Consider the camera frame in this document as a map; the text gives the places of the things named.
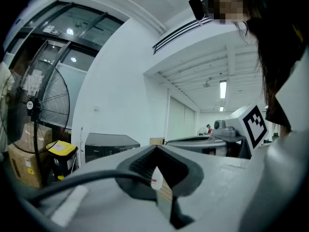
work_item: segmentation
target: white cloth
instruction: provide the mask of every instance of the white cloth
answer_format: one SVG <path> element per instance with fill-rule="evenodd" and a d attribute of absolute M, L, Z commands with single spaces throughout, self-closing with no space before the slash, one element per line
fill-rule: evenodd
<path fill-rule="evenodd" d="M 0 63 L 0 153 L 7 151 L 7 135 L 2 126 L 2 120 L 7 117 L 8 105 L 5 102 L 5 96 L 8 91 L 12 90 L 14 79 L 11 76 L 11 72 L 8 66 L 2 62 Z"/>

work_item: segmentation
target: fan stand pole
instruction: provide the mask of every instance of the fan stand pole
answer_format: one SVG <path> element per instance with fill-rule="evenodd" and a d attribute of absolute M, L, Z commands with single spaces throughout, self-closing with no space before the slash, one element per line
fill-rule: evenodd
<path fill-rule="evenodd" d="M 38 121 L 35 118 L 34 120 L 34 135 L 33 135 L 33 142 L 34 142 L 34 152 L 35 152 L 35 157 L 37 159 L 37 164 L 38 164 L 38 169 L 41 175 L 42 179 L 42 184 L 45 184 L 45 180 L 43 178 L 43 171 L 42 171 L 42 163 L 40 161 L 40 154 L 39 154 L 39 148 L 38 148 Z"/>

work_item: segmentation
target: metal railing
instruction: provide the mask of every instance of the metal railing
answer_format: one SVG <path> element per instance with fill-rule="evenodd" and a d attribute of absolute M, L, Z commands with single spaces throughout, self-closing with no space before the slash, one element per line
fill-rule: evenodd
<path fill-rule="evenodd" d="M 212 21 L 213 20 L 210 18 L 204 18 L 200 22 L 201 24 L 205 25 Z M 172 33 L 170 33 L 168 36 L 166 36 L 164 39 L 160 40 L 157 44 L 153 46 L 154 54 L 156 54 L 158 50 L 162 49 L 164 46 L 171 43 L 173 40 L 179 38 L 180 36 L 184 35 L 185 33 L 201 27 L 200 22 L 198 22 L 197 20 L 191 21 L 183 25 L 182 27 L 176 29 Z"/>

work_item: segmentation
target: glass window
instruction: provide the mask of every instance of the glass window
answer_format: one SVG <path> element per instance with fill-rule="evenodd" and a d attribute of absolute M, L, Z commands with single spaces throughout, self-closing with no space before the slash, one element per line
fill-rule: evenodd
<path fill-rule="evenodd" d="M 73 123 L 73 115 L 75 110 L 75 105 L 77 102 L 79 91 L 83 85 L 84 79 L 86 77 L 86 73 L 81 72 L 78 69 L 70 68 L 66 65 L 57 65 L 57 69 L 62 75 L 69 91 L 70 95 L 70 115 L 67 124 L 67 128 L 72 127 Z"/>
<path fill-rule="evenodd" d="M 49 62 L 53 64 L 61 47 L 54 45 L 47 45 L 47 47 L 38 55 L 38 60 Z"/>
<path fill-rule="evenodd" d="M 26 27 L 37 27 L 43 21 L 45 21 L 48 17 L 50 17 L 53 13 L 56 13 L 58 10 L 62 9 L 65 5 L 58 4 L 55 7 L 51 8 L 49 11 L 45 12 L 42 16 L 37 18 L 36 20 L 31 20 L 26 24 Z"/>
<path fill-rule="evenodd" d="M 24 42 L 25 39 L 17 39 L 15 40 L 15 42 L 13 43 L 13 47 L 11 49 L 8 50 L 9 53 L 13 53 L 15 54 L 17 52 L 17 50 L 19 49 L 19 47 L 22 45 L 22 43 Z"/>
<path fill-rule="evenodd" d="M 9 67 L 13 58 L 14 58 L 14 55 L 6 53 L 3 57 L 3 62 Z"/>
<path fill-rule="evenodd" d="M 46 26 L 51 26 L 54 30 L 59 30 L 63 33 L 78 36 L 85 30 L 88 24 L 98 16 L 100 15 L 95 12 L 73 7 L 58 16 L 52 22 L 49 22 Z"/>
<path fill-rule="evenodd" d="M 82 38 L 94 43 L 104 45 L 107 40 L 119 29 L 121 24 L 109 18 L 105 18 L 97 23 L 92 29 L 87 31 Z"/>
<path fill-rule="evenodd" d="M 61 63 L 87 72 L 94 59 L 93 56 L 86 53 L 70 50 Z"/>

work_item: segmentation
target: person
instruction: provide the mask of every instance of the person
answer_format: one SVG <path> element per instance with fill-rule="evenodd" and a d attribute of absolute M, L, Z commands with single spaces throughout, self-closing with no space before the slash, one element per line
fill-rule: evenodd
<path fill-rule="evenodd" d="M 207 125 L 207 128 L 208 128 L 208 135 L 211 135 L 212 134 L 212 128 L 210 126 L 210 124 Z"/>
<path fill-rule="evenodd" d="M 235 23 L 239 30 L 244 22 L 247 32 L 256 37 L 268 105 L 266 120 L 281 126 L 280 136 L 286 136 L 291 126 L 275 95 L 308 44 L 305 1 L 203 0 L 206 16 L 220 23 Z"/>

